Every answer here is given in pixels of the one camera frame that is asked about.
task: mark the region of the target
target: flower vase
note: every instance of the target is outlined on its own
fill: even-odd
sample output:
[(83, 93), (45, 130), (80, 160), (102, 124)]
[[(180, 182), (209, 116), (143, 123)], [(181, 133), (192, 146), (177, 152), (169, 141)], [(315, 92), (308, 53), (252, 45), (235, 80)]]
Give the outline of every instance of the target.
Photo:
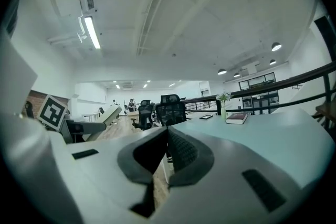
[(226, 109), (225, 109), (225, 104), (222, 104), (221, 115), (222, 115), (222, 119), (223, 119), (223, 120), (226, 120)]

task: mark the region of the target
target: potted plant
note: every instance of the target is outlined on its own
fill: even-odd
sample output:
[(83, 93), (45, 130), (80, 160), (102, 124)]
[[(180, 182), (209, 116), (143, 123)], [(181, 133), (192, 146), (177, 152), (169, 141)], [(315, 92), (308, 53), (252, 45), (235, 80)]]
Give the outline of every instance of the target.
[(222, 108), (221, 108), (221, 114), (222, 119), (226, 119), (226, 109), (225, 109), (225, 102), (230, 101), (230, 99), (233, 97), (230, 92), (224, 91), (222, 94), (219, 94), (216, 96), (216, 99), (220, 101)]

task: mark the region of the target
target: black railing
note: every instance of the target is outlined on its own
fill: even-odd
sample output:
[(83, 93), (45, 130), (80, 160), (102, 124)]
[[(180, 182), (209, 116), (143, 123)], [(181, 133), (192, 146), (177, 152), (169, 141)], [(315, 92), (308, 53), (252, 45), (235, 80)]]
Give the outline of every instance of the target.
[[(247, 89), (247, 90), (242, 90), (242, 91), (237, 91), (237, 92), (232, 92), (231, 94), (233, 95), (233, 98), (242, 98), (242, 97), (246, 97), (246, 96), (251, 96), (251, 95), (257, 95), (257, 94), (261, 94), (261, 93), (265, 93), (265, 92), (272, 92), (272, 91), (277, 91), (277, 90), (281, 90), (284, 88), (288, 88), (288, 87), (292, 87), (292, 86), (297, 86), (299, 84), (302, 84), (304, 82), (307, 81), (311, 81), (317, 78), (321, 78), (323, 77), (324, 80), (324, 89), (325, 92), (318, 94), (318, 95), (314, 95), (312, 97), (308, 97), (308, 98), (304, 98), (295, 102), (289, 102), (289, 103), (284, 103), (284, 104), (277, 104), (277, 105), (271, 105), (271, 106), (263, 106), (262, 108), (243, 108), (243, 109), (229, 109), (226, 110), (226, 112), (248, 112), (248, 111), (258, 111), (260, 109), (266, 110), (266, 109), (277, 109), (277, 108), (283, 108), (286, 106), (291, 106), (291, 105), (296, 105), (296, 104), (301, 104), (301, 103), (305, 103), (305, 102), (309, 102), (312, 100), (316, 100), (322, 97), (325, 97), (325, 101), (326, 102), (330, 102), (331, 101), (331, 95), (333, 93), (336, 92), (336, 88), (331, 90), (330, 89), (330, 81), (329, 81), (329, 76), (328, 74), (331, 72), (336, 71), (336, 61), (335, 62), (331, 62), (323, 67), (314, 69), (312, 71), (300, 74), (298, 76), (286, 79), (286, 80), (281, 80), (278, 82), (274, 82), (271, 84), (267, 84), (264, 86), (260, 86), (260, 87), (255, 87), (253, 89)], [(216, 106), (217, 106), (217, 110), (205, 110), (208, 112), (217, 112), (218, 115), (220, 115), (220, 108), (221, 108), (221, 102), (216, 100), (216, 95), (212, 95), (212, 96), (207, 96), (207, 97), (200, 97), (200, 98), (193, 98), (193, 99), (188, 99), (188, 100), (183, 100), (182, 102), (185, 104), (189, 104), (189, 103), (198, 103), (198, 102), (209, 102), (209, 101), (216, 101)], [(190, 111), (190, 112), (199, 112), (199, 110), (186, 110), (186, 111)], [(320, 118), (322, 116), (320, 115), (314, 115), (313, 116), (315, 119), (316, 118)], [(329, 126), (329, 120), (326, 119), (325, 120), (325, 128), (328, 129)]]

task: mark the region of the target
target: white ceiling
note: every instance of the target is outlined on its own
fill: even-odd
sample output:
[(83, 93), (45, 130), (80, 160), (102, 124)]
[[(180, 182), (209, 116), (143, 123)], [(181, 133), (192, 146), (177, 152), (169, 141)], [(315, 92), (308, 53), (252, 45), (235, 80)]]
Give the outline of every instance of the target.
[[(41, 25), (36, 35), (60, 41), (52, 46), (81, 65), (115, 60), (136, 69), (139, 57), (177, 54), (190, 73), (192, 65), (210, 70), (209, 78), (200, 80), (213, 80), (210, 73), (219, 68), (235, 73), (257, 61), (262, 71), (271, 59), (284, 63), (307, 33), (317, 5), (317, 0), (94, 0), (89, 10), (87, 0), (31, 1), (39, 9), (29, 12), (41, 15), (32, 17)], [(93, 17), (100, 50), (90, 37), (79, 42), (81, 13)], [(271, 52), (273, 42), (282, 49)]]
[(129, 90), (145, 90), (145, 91), (151, 91), (151, 90), (168, 90), (168, 89), (174, 89), (177, 86), (180, 86), (184, 84), (183, 81), (141, 81), (141, 80), (134, 80), (134, 81), (101, 81), (98, 83), (99, 85), (103, 86), (106, 89), (112, 89), (112, 90), (118, 90), (116, 85), (119, 85), (120, 90), (129, 91)]

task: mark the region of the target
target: brick wall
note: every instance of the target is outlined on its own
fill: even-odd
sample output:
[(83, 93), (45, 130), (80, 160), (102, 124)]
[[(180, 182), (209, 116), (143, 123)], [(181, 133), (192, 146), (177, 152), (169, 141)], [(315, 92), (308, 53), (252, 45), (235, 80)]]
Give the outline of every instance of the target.
[[(30, 91), (29, 96), (27, 97), (27, 101), (29, 101), (33, 105), (33, 114), (34, 114), (35, 119), (37, 117), (37, 114), (38, 114), (46, 96), (47, 96), (47, 94), (45, 94), (45, 93)], [(68, 105), (69, 99), (62, 98), (62, 97), (57, 97), (57, 96), (53, 96), (53, 97), (55, 97), (58, 101), (65, 104), (66, 106)], [(22, 115), (26, 116), (25, 106), (22, 109)]]

